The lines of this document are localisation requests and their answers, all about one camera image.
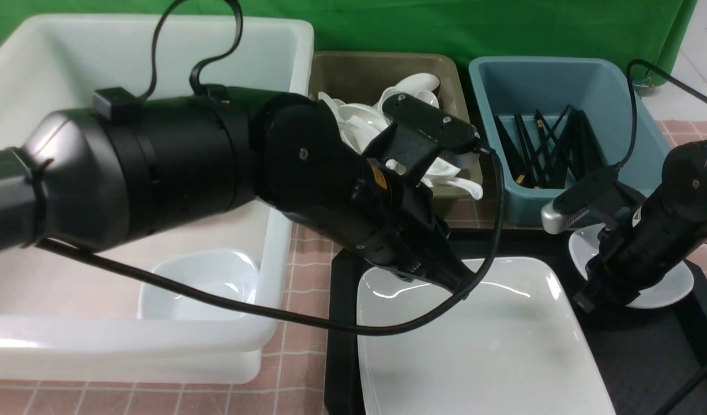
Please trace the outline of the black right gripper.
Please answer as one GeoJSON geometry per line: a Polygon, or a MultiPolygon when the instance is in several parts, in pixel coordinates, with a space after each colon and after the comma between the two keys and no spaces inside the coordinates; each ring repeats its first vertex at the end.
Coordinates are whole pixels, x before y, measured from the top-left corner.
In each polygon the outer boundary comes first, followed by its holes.
{"type": "Polygon", "coordinates": [[[585,312],[630,304],[707,242],[707,140],[672,149],[660,177],[637,221],[626,215],[601,234],[574,298],[585,312]]]}

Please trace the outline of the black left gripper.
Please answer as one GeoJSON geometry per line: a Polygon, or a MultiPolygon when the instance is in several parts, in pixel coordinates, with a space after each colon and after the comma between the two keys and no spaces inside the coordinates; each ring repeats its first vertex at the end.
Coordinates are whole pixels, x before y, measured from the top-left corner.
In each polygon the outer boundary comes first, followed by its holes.
{"type": "Polygon", "coordinates": [[[399,175],[367,159],[340,138],[322,104],[281,93],[250,118],[250,145],[258,158],[258,199],[396,275],[451,294],[475,271],[449,251],[443,220],[426,186],[405,187],[399,175]]]}

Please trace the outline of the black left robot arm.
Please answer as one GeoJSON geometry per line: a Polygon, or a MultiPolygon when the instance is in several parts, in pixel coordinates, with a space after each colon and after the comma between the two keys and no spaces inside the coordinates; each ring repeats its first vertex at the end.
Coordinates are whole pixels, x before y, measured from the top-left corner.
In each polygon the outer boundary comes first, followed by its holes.
{"type": "Polygon", "coordinates": [[[295,93],[214,88],[140,103],[99,90],[91,110],[54,111],[0,150],[0,252],[47,238],[103,252],[261,201],[454,293],[472,273],[420,179],[438,157],[475,160],[475,130],[409,95],[385,110],[391,124],[358,153],[327,105],[295,93]]]}

